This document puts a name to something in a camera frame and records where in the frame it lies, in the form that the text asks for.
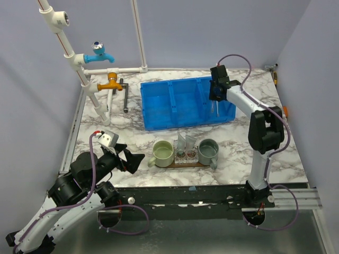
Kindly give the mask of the toothpaste tube green cap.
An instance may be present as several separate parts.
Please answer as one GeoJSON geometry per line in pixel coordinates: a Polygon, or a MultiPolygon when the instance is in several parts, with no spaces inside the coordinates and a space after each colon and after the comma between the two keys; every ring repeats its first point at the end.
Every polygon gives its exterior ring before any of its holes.
{"type": "Polygon", "coordinates": [[[186,141],[185,138],[179,133],[177,140],[177,156],[180,158],[185,157],[185,146],[186,141]]]}

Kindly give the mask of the oval wooden tray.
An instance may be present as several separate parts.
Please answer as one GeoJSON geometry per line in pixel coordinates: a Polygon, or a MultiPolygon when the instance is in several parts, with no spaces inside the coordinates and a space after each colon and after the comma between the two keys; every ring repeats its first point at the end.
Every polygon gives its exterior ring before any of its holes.
{"type": "Polygon", "coordinates": [[[207,165],[203,165],[199,162],[195,163],[183,163],[183,164],[176,164],[175,162],[172,162],[169,166],[161,167],[156,165],[159,168],[194,168],[194,167],[206,167],[207,165]]]}

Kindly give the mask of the light green ceramic mug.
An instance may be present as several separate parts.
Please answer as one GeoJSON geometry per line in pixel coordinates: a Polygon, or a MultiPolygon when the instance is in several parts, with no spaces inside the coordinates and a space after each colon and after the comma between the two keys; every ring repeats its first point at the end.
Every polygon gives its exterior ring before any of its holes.
{"type": "Polygon", "coordinates": [[[165,140],[157,141],[152,148],[152,158],[148,160],[147,166],[168,167],[174,161],[174,147],[165,140]]]}

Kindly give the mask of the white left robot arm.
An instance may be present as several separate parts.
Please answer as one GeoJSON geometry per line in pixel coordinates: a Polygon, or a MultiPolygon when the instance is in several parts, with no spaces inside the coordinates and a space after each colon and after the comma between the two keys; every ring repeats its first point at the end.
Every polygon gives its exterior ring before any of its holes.
{"type": "Polygon", "coordinates": [[[145,155],[131,153],[125,144],[117,144],[114,153],[103,152],[101,157],[92,150],[81,153],[70,171],[57,178],[32,220],[6,236],[14,253],[51,253],[62,233],[92,212],[122,209],[119,192],[102,179],[115,168],[134,174],[145,155]]]}

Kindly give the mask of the toothpaste tube red cap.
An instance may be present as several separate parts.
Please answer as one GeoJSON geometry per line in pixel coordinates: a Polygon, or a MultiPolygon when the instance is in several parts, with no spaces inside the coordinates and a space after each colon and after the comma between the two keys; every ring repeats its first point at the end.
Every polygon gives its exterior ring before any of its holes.
{"type": "Polygon", "coordinates": [[[186,140],[186,154],[189,158],[193,158],[195,157],[195,143],[196,143],[196,138],[190,136],[190,135],[186,135],[185,136],[185,140],[186,140]]]}

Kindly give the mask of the grey ceramic mug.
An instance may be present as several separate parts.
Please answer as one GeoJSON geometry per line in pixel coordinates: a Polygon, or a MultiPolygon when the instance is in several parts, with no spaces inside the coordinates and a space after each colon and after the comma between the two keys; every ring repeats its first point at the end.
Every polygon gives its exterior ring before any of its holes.
{"type": "Polygon", "coordinates": [[[204,139],[198,145],[199,163],[215,170],[218,167],[219,146],[213,139],[204,139]]]}

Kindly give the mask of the blue plastic divided bin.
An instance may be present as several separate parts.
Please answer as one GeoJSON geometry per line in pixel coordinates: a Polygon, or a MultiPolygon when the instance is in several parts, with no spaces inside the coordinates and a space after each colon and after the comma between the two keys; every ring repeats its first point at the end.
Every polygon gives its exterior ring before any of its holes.
{"type": "Polygon", "coordinates": [[[230,122],[236,106],[219,103],[219,117],[211,114],[211,77],[155,81],[140,84],[142,115],[147,131],[230,122]]]}

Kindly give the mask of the clear plastic square holder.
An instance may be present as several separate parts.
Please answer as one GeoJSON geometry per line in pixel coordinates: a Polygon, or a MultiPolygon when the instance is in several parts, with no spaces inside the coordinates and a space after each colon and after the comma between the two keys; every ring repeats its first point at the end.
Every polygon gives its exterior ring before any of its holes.
{"type": "Polygon", "coordinates": [[[179,154],[179,150],[177,149],[177,140],[174,140],[174,164],[175,165],[183,165],[183,164],[194,164],[199,161],[198,158],[198,147],[195,146],[189,152],[184,151],[183,153],[179,154]]]}

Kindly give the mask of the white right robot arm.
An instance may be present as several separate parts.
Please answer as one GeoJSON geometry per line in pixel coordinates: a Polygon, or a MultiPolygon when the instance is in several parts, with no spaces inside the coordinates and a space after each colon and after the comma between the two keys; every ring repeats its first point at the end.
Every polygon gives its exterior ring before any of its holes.
{"type": "Polygon", "coordinates": [[[210,72],[209,99],[228,101],[249,117],[248,141],[253,149],[253,161],[245,184],[244,202],[256,207],[269,194],[270,154],[284,141],[282,111],[277,106],[263,104],[247,93],[240,82],[230,80],[224,65],[212,67],[210,72]]]}

